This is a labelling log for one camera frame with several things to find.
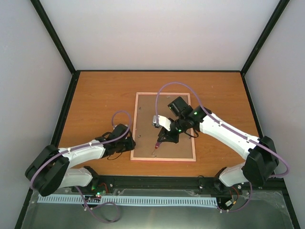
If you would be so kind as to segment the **purple red screwdriver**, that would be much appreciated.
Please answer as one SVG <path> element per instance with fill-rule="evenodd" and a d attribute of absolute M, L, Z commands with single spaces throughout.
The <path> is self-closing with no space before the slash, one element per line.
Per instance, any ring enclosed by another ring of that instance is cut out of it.
<path fill-rule="evenodd" d="M 155 154 L 155 151 L 160 147 L 160 145 L 161 145 L 161 142 L 159 142 L 159 141 L 157 141 L 156 142 L 156 144 L 155 144 L 155 146 L 154 146 L 154 149 L 153 149 L 153 152 L 152 152 L 152 155 L 154 155 Z"/>

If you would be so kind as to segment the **pink picture frame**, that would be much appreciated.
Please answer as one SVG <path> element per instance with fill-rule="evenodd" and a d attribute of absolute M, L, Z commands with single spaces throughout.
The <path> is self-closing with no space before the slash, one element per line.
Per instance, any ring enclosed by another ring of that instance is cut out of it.
<path fill-rule="evenodd" d="M 184 133 L 179 135 L 177 144 L 166 142 L 161 143 L 157 149 L 154 148 L 160 131 L 153 127 L 156 96 L 157 93 L 151 92 L 136 93 L 132 128 L 136 146 L 131 151 L 131 160 L 195 162 L 194 139 Z"/>

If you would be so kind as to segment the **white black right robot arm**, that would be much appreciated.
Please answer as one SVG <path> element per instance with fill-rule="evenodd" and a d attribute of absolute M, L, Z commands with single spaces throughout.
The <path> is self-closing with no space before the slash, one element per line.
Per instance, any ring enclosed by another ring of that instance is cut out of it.
<path fill-rule="evenodd" d="M 194 137 L 203 133 L 214 137 L 234 150 L 243 160 L 233 167 L 221 169 L 216 177 L 217 182 L 226 187 L 250 182 L 263 186 L 279 164 L 275 156 L 275 145 L 271 138 L 258 138 L 249 135 L 227 124 L 209 109 L 198 106 L 193 109 L 182 97 L 177 97 L 168 104 L 176 119 L 161 115 L 153 117 L 152 124 L 160 128 L 156 147 L 162 142 L 178 143 L 179 135 L 187 130 L 194 131 Z"/>

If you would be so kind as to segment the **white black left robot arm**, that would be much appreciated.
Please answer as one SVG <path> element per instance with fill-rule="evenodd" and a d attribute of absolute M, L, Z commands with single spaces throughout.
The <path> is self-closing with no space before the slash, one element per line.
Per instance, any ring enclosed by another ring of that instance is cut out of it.
<path fill-rule="evenodd" d="M 74 186 L 84 192 L 94 192 L 98 190 L 99 175 L 90 166 L 76 168 L 76 165 L 132 151 L 135 146 L 130 129 L 119 124 L 112 132 L 82 145 L 68 148 L 47 145 L 26 169 L 25 177 L 30 187 L 43 197 Z"/>

